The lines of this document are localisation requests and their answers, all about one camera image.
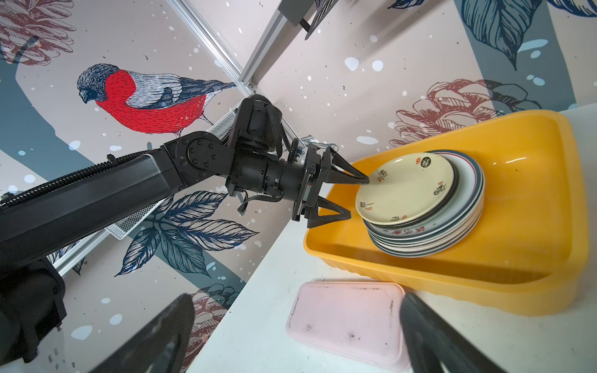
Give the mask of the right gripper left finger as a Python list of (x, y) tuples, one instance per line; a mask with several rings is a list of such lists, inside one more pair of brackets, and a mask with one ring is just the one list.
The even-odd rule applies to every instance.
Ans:
[(194, 325), (194, 306), (180, 295), (94, 372), (179, 372)]

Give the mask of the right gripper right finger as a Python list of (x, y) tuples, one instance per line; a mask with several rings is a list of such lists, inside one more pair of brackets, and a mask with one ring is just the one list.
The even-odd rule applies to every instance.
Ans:
[(400, 308), (400, 322), (415, 372), (503, 372), (415, 293)]

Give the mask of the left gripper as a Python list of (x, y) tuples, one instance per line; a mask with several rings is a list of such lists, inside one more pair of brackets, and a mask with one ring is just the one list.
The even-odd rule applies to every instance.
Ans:
[(334, 148), (308, 145), (304, 149), (303, 167), (297, 198), (292, 207), (292, 221), (306, 219), (307, 228), (317, 228), (351, 219), (351, 212), (324, 197), (320, 190), (325, 183), (369, 184), (367, 175), (354, 168)]

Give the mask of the pale yellow plate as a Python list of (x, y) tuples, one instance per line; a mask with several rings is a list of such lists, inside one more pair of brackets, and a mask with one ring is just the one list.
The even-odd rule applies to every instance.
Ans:
[(442, 155), (402, 155), (376, 169), (359, 188), (356, 210), (376, 225), (412, 222), (439, 208), (458, 179), (456, 167)]

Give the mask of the teal patterned plate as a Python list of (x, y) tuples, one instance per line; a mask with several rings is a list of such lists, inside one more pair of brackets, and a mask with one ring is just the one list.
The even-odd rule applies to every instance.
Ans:
[[(404, 227), (412, 227), (429, 221), (439, 221), (440, 226), (443, 226), (445, 222), (451, 222), (453, 219), (458, 219), (473, 210), (479, 204), (479, 200), (483, 198), (485, 177), (480, 164), (475, 159), (462, 152), (446, 150), (445, 155), (449, 160), (455, 162), (460, 171), (460, 184), (453, 199), (446, 207), (440, 210), (438, 214), (435, 214), (423, 222)], [(375, 228), (403, 228), (397, 225), (370, 224)]]

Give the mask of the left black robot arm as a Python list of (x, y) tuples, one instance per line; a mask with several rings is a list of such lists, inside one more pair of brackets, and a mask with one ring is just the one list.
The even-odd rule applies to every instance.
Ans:
[(1, 202), (1, 363), (29, 363), (66, 315), (65, 282), (48, 257), (149, 205), (210, 177), (239, 197), (293, 203), (292, 219), (310, 228), (348, 220), (350, 211), (320, 196), (324, 183), (367, 184), (334, 149), (309, 145), (297, 160), (281, 111), (267, 98), (244, 99), (232, 127), (169, 141), (52, 180)]

